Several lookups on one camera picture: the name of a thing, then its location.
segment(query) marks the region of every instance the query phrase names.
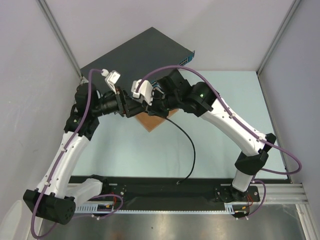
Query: white plastic cap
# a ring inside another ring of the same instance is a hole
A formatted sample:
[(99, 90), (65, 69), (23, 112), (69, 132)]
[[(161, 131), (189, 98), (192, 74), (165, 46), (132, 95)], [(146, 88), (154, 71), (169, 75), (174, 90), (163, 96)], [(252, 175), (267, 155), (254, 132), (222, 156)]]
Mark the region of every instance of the white plastic cap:
[(108, 74), (109, 74), (109, 71), (107, 69), (102, 69), (102, 73), (101, 73), (102, 76), (106, 77), (108, 76)]

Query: brown cardboard piece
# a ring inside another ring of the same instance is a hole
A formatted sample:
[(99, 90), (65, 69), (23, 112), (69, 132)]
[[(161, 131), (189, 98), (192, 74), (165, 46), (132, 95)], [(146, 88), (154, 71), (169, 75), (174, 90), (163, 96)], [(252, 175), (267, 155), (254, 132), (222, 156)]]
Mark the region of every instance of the brown cardboard piece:
[[(178, 109), (169, 112), (169, 117), (175, 114)], [(162, 124), (165, 119), (158, 116), (149, 116), (147, 113), (142, 112), (135, 116), (135, 118), (144, 126), (144, 128), (150, 133), (153, 129)]]

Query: black cable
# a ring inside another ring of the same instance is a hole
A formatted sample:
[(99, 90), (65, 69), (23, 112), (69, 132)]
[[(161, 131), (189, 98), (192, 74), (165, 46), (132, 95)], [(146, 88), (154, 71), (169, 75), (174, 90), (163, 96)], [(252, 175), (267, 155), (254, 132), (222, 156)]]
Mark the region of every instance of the black cable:
[(194, 142), (192, 141), (191, 137), (188, 135), (188, 133), (186, 133), (185, 130), (183, 130), (178, 124), (176, 124), (174, 121), (172, 121), (171, 119), (169, 118), (166, 118), (166, 117), (162, 117), (163, 119), (169, 121), (170, 123), (172, 123), (173, 125), (175, 125), (178, 129), (180, 129), (185, 135), (186, 137), (190, 140), (191, 144), (192, 144), (192, 147), (193, 147), (193, 164), (192, 164), (192, 168), (191, 168), (191, 171), (190, 173), (188, 174), (188, 176), (186, 176), (184, 179), (180, 180), (180, 181), (177, 181), (176, 184), (179, 185), (181, 183), (183, 183), (185, 180), (187, 180), (190, 175), (192, 174), (192, 172), (194, 171), (194, 168), (195, 168), (195, 164), (196, 164), (196, 148), (195, 148), (195, 145), (194, 145)]

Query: reflective floor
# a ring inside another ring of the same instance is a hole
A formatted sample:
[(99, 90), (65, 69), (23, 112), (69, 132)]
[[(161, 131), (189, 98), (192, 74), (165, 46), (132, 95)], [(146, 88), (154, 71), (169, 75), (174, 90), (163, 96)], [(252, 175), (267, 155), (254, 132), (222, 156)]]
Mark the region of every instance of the reflective floor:
[[(45, 222), (45, 233), (51, 223)], [(265, 205), (249, 220), (231, 215), (115, 214), (59, 225), (47, 240), (304, 240), (295, 205)]]

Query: white table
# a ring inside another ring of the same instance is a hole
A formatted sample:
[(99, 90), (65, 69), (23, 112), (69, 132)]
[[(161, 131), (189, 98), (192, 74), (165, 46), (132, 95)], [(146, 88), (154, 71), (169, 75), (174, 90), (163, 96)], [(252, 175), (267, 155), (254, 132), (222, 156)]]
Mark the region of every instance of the white table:
[[(273, 133), (267, 107), (254, 71), (201, 71), (230, 107), (249, 124)], [(190, 72), (183, 76), (201, 81)], [(233, 178), (241, 150), (214, 125), (179, 110), (170, 119), (192, 138), (196, 149), (193, 178)], [(106, 115), (99, 118), (91, 143), (82, 153), (74, 176), (97, 174), (112, 177), (185, 177), (192, 167), (193, 149), (188, 138), (170, 122), (147, 132), (134, 118)], [(265, 168), (285, 171), (280, 152), (269, 151)], [(286, 179), (285, 175), (259, 172), (260, 179)]]

